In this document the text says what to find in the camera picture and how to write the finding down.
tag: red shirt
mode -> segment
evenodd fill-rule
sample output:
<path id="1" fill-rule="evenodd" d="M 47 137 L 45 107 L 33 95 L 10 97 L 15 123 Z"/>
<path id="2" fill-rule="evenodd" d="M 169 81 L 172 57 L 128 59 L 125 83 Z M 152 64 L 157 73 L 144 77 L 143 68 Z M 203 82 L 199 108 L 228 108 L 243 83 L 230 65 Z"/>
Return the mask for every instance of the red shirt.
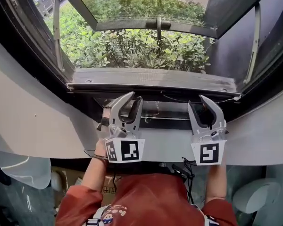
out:
<path id="1" fill-rule="evenodd" d="M 71 186 L 62 200 L 56 226 L 81 226 L 100 208 L 102 194 Z M 236 226 L 230 203 L 214 199 L 201 210 L 220 226 Z M 132 175 L 120 180 L 111 207 L 101 219 L 109 226 L 203 226 L 202 213 L 187 202 L 181 178 L 165 174 Z"/>

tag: open window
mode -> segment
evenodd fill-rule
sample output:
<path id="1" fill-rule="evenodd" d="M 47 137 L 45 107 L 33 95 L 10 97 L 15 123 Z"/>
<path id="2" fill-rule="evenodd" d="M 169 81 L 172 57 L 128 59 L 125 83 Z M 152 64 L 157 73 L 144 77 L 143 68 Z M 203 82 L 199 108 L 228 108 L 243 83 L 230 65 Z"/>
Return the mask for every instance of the open window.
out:
<path id="1" fill-rule="evenodd" d="M 197 102 L 200 93 L 239 103 L 283 55 L 283 0 L 0 0 L 0 6 L 41 66 L 69 94 L 92 100 L 98 114 L 134 90 L 147 102 L 145 119 L 184 121 L 184 103 Z"/>

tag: red sleeve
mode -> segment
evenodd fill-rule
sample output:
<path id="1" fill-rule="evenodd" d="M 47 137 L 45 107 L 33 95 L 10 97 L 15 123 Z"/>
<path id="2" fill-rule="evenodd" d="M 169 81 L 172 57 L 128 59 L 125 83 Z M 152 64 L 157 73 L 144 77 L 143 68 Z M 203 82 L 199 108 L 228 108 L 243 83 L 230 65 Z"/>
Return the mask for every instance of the red sleeve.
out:
<path id="1" fill-rule="evenodd" d="M 232 205 L 226 200 L 213 199 L 204 205 L 201 211 L 215 218 L 220 226 L 237 226 Z"/>
<path id="2" fill-rule="evenodd" d="M 86 186 L 71 186 L 63 198 L 55 226 L 82 226 L 100 208 L 103 195 Z"/>

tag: floor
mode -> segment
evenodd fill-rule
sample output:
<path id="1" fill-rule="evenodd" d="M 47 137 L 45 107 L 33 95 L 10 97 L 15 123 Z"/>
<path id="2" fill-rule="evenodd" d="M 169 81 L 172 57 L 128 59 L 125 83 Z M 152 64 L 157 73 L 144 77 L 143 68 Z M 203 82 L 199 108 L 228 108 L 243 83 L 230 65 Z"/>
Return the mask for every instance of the floor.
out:
<path id="1" fill-rule="evenodd" d="M 228 166 L 228 190 L 227 199 L 231 201 L 233 193 L 241 186 L 261 177 L 263 167 Z M 208 167 L 194 167 L 192 196 L 195 204 L 200 207 L 204 203 L 204 189 Z M 12 185 L 4 186 L 0 183 L 0 205 L 9 208 L 12 218 L 19 222 L 20 226 L 48 226 L 54 224 L 53 190 L 47 187 L 43 190 L 26 186 L 14 179 Z"/>

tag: cardboard box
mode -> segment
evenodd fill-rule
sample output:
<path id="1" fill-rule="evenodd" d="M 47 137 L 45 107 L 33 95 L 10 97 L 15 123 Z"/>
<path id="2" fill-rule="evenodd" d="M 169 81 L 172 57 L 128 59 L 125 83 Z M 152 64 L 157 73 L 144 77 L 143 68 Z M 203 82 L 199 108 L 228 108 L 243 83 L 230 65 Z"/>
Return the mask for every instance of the cardboard box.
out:
<path id="1" fill-rule="evenodd" d="M 53 190 L 55 208 L 58 208 L 69 187 L 73 185 L 80 185 L 85 173 L 81 171 L 70 170 L 60 167 L 51 167 L 51 171 L 57 172 L 62 178 L 63 191 L 57 192 Z M 113 184 L 113 177 L 114 177 L 113 174 L 107 174 L 105 176 L 104 187 L 102 190 L 102 194 L 103 194 L 103 201 L 101 204 L 102 206 L 111 204 L 115 197 L 116 190 Z M 121 175 L 116 175 L 115 183 L 117 183 L 117 181 L 120 180 L 121 178 L 122 178 Z"/>

